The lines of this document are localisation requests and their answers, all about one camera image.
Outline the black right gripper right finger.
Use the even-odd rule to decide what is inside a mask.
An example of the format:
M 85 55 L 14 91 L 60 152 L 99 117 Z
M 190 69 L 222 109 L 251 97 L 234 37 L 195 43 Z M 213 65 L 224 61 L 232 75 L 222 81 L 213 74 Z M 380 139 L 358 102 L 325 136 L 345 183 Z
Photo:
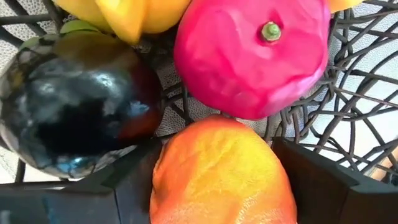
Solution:
M 359 182 L 331 160 L 282 137 L 272 150 L 289 177 L 298 224 L 338 224 L 351 187 Z

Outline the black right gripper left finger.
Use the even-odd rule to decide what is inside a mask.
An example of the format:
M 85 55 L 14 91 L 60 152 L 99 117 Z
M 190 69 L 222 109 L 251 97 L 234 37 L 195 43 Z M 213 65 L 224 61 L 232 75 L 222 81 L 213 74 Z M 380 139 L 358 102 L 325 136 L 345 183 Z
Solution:
M 153 139 L 133 149 L 111 164 L 113 172 L 103 182 L 114 192 L 122 224 L 149 224 L 152 172 L 162 149 Z

